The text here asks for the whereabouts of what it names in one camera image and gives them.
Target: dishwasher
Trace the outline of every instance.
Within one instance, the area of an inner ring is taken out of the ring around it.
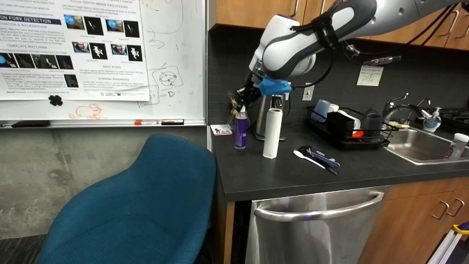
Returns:
[[[389,186],[252,201],[246,264],[356,264]]]

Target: sticky note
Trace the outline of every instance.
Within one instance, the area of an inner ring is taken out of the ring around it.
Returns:
[[[378,86],[383,67],[362,65],[356,85]]]

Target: stainless steel sink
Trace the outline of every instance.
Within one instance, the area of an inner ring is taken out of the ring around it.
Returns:
[[[393,132],[387,150],[416,165],[442,164],[469,161],[469,148],[457,159],[444,159],[450,140],[419,129],[411,128]]]

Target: faucet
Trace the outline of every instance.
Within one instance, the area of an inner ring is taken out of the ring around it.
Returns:
[[[390,109],[391,107],[393,107],[395,105],[394,101],[404,100],[404,99],[407,98],[408,95],[409,95],[409,93],[406,93],[404,96],[394,98],[394,99],[391,99],[391,100],[387,101],[386,104],[384,105],[383,116],[384,116],[384,112],[386,112],[386,110]]]
[[[418,119],[426,119],[426,118],[431,117],[431,115],[420,106],[416,106],[414,104],[400,104],[400,105],[392,106],[383,112],[383,119],[384,119],[383,122],[389,123],[389,120],[391,120],[391,116],[395,112],[399,110],[404,110],[404,109],[414,112],[417,115]]]
[[[423,98],[422,100],[420,100],[420,102],[417,104],[417,106],[420,106],[424,101],[427,101],[428,105],[431,105],[431,100],[429,98]],[[404,124],[409,124],[410,123],[410,115],[412,114],[412,112],[409,113],[409,115],[407,116],[407,119],[405,120]]]

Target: black backsplash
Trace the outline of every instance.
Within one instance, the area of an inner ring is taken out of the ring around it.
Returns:
[[[230,26],[219,26],[209,32],[208,124],[226,123],[230,113],[227,92],[243,85],[262,32]],[[367,52],[399,46],[366,40],[350,43]],[[286,122],[301,122],[306,116],[305,107],[316,104],[319,99],[362,112],[370,107],[381,111],[386,101],[409,92],[405,103],[417,104],[423,97],[428,97],[433,107],[468,106],[469,51],[408,46],[390,54],[401,55],[402,61],[384,66],[379,86],[357,86],[361,66],[349,62],[342,50],[337,49],[333,68],[327,78],[315,86],[312,101],[302,101],[303,89],[291,93],[291,113]],[[328,52],[318,53],[314,68],[305,75],[292,78],[292,84],[304,85],[317,80],[327,69],[329,57]],[[258,102],[249,108],[251,120],[256,119],[257,109]]]

